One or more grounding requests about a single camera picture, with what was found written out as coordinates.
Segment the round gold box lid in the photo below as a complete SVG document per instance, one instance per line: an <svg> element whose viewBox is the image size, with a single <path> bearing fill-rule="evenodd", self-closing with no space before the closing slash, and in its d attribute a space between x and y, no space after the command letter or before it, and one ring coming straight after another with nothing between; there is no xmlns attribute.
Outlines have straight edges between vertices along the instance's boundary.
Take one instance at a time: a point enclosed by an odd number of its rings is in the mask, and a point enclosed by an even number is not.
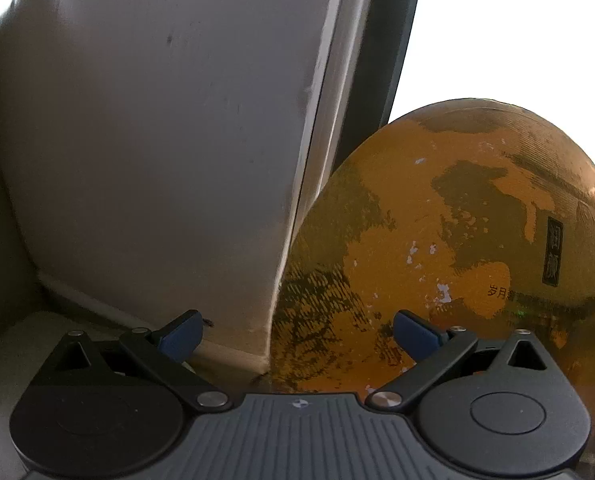
<svg viewBox="0 0 595 480"><path fill-rule="evenodd" d="M595 165L524 108L419 108L334 171L290 249L273 315L281 392L366 396L415 364L407 309L481 338L531 330L586 404L595 438Z"/></svg>

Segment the dark window frame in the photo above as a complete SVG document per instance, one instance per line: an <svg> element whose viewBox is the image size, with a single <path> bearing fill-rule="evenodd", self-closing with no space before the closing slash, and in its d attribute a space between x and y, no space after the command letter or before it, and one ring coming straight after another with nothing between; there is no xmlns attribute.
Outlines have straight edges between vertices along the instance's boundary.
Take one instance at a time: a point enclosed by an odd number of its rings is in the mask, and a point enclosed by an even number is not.
<svg viewBox="0 0 595 480"><path fill-rule="evenodd" d="M341 0L299 190L301 224L334 170L389 122L418 0Z"/></svg>

